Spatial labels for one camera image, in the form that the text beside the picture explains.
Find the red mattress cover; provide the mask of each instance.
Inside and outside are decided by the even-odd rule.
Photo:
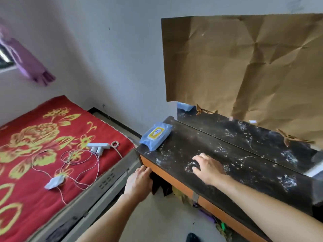
[[[60,157],[65,151],[85,149],[88,142],[113,141],[120,143],[117,149],[122,156],[133,148],[123,134],[65,96],[55,97],[0,127],[0,241],[25,241],[65,206],[57,188],[44,188],[49,177],[30,167],[33,158],[36,169],[53,177],[59,174],[63,165]],[[80,151],[72,158],[80,162],[89,156],[89,152]],[[99,175],[120,159],[114,149],[104,150]],[[65,165],[63,174],[75,179],[95,162],[92,156],[85,163]],[[96,174],[97,168],[93,168],[78,181],[91,184]],[[65,179],[61,190],[66,203],[82,192],[71,179]]]

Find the bed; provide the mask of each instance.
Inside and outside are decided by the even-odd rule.
[[[117,150],[104,150],[97,167],[81,174],[76,186],[65,178],[60,190],[46,190],[51,177],[76,178],[93,167],[92,156],[79,165],[65,164],[67,151],[87,144],[118,141]],[[71,154],[71,163],[90,157]],[[124,187],[139,167],[134,144],[122,133],[75,105],[55,97],[0,127],[0,242],[75,241]]]

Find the purple curtain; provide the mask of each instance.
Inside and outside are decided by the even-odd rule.
[[[2,24],[0,24],[0,43],[8,50],[21,73],[28,79],[45,86],[55,80],[46,67],[19,41],[11,37],[8,29]]]

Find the wet wipes package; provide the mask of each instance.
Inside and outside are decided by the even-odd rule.
[[[192,108],[194,108],[194,105],[188,105],[185,103],[177,102],[177,108],[183,109],[185,111],[190,111]]]
[[[168,137],[172,131],[172,127],[169,124],[158,122],[142,136],[140,143],[147,145],[150,151],[154,151]]]

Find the black baseboard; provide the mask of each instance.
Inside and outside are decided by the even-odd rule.
[[[102,112],[101,110],[99,110],[99,109],[97,109],[95,107],[89,109],[88,112],[91,113],[91,114],[94,114],[95,112],[98,112],[99,114],[103,115],[104,117],[110,119],[115,124],[117,124],[117,125],[121,126],[122,128],[126,129],[131,134],[134,134],[136,137],[138,137],[138,138],[142,137],[142,135],[140,135],[139,133],[135,132],[131,128],[127,127],[126,125],[123,125],[121,122],[117,121],[116,119],[113,119],[111,116],[107,115],[106,113]]]

